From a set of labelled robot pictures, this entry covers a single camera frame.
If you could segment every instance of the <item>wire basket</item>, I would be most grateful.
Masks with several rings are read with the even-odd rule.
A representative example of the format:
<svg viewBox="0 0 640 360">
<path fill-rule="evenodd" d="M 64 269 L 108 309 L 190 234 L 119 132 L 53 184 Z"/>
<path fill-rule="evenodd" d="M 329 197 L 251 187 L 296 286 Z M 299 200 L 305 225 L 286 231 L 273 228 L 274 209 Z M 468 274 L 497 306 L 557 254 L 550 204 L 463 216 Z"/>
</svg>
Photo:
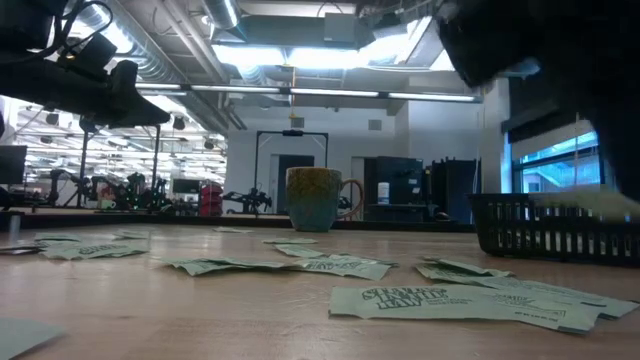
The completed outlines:
<svg viewBox="0 0 640 360">
<path fill-rule="evenodd" d="M 469 195 L 480 248 L 494 256 L 640 265 L 640 224 L 591 210 L 536 206 L 527 194 Z"/>
</svg>

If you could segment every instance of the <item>green ceramic mug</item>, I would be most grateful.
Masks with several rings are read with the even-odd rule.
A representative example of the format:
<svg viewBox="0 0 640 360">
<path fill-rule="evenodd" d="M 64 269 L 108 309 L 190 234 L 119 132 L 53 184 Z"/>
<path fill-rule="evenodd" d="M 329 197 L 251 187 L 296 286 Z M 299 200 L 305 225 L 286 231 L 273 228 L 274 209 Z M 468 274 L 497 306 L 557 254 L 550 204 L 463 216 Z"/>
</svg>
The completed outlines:
<svg viewBox="0 0 640 360">
<path fill-rule="evenodd" d="M 347 184 L 355 184 L 360 202 L 352 211 L 338 215 L 340 192 Z M 357 214 L 364 203 L 364 190 L 358 180 L 342 181 L 338 170 L 297 167 L 287 170 L 287 211 L 298 231 L 327 232 L 336 219 Z"/>
</svg>

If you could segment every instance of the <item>doorway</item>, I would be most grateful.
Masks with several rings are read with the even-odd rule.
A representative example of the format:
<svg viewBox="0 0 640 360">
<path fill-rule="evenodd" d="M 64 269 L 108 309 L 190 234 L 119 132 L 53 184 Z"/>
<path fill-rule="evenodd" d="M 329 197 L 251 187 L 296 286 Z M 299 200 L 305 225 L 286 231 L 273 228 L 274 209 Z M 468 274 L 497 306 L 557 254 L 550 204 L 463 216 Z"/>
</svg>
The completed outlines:
<svg viewBox="0 0 640 360">
<path fill-rule="evenodd" d="M 286 214 L 287 169 L 292 167 L 315 166 L 315 157 L 308 155 L 280 155 L 278 164 L 278 214 Z"/>
</svg>

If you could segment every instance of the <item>mug handle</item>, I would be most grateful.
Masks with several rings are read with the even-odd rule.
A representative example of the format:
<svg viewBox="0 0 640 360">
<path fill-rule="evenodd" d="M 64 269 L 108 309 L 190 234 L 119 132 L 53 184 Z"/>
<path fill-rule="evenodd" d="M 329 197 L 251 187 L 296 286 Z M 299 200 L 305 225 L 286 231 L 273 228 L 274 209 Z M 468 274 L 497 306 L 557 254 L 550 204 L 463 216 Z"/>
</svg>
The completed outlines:
<svg viewBox="0 0 640 360">
<path fill-rule="evenodd" d="M 354 184 L 358 188 L 358 190 L 360 191 L 360 201 L 358 202 L 358 205 L 356 205 L 355 209 L 349 211 L 348 213 L 338 215 L 336 219 L 344 219 L 353 216 L 357 214 L 362 209 L 362 205 L 364 205 L 364 186 L 362 185 L 362 183 L 356 179 L 347 179 L 342 182 L 342 189 L 344 189 L 347 184 Z"/>
</svg>

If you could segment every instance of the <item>wooden table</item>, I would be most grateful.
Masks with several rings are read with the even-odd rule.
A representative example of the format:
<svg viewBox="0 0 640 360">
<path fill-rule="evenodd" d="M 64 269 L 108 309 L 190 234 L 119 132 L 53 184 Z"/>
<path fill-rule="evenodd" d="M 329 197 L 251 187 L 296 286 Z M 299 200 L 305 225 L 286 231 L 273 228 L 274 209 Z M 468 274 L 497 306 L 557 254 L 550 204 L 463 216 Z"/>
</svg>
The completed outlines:
<svg viewBox="0 0 640 360">
<path fill-rule="evenodd" d="M 24 359 L 637 359 L 640 311 L 599 320 L 587 336 L 516 322 L 329 318 L 332 286 L 427 285 L 412 265 L 439 255 L 520 278 L 640 299 L 638 270 L 485 256 L 475 235 L 334 231 L 308 235 L 325 252 L 397 260 L 379 282 L 332 275 L 219 273 L 190 277 L 153 257 L 287 260 L 261 243 L 291 230 L 220 234 L 154 226 L 150 254 L 120 259 L 0 258 L 0 316 L 65 327 Z M 61 229 L 107 239 L 113 228 Z M 31 232 L 24 232 L 30 239 Z M 0 243 L 6 244 L 6 234 Z"/>
</svg>

